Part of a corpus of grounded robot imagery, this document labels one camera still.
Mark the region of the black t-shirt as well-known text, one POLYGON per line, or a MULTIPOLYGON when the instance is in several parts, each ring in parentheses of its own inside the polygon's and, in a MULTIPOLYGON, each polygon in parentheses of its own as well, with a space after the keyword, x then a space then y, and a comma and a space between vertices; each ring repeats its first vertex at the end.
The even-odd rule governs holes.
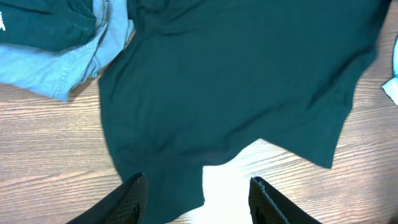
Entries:
POLYGON ((202 171, 258 139, 331 167, 388 0, 130 0, 135 34, 99 80, 122 180, 146 175, 144 221, 204 204, 202 171))

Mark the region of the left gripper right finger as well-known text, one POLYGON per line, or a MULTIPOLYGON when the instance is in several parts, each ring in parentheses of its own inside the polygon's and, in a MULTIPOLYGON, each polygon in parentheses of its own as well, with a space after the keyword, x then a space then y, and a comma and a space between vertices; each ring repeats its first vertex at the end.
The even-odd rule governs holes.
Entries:
POLYGON ((252 177, 249 208, 253 224, 320 224, 261 177, 252 177))

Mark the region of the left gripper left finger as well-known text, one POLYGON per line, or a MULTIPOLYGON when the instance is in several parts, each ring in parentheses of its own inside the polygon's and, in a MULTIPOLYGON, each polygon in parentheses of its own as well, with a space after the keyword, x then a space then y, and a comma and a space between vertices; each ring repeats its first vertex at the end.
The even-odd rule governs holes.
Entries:
POLYGON ((67 224, 142 224, 147 205, 147 190, 145 175, 136 173, 67 224))

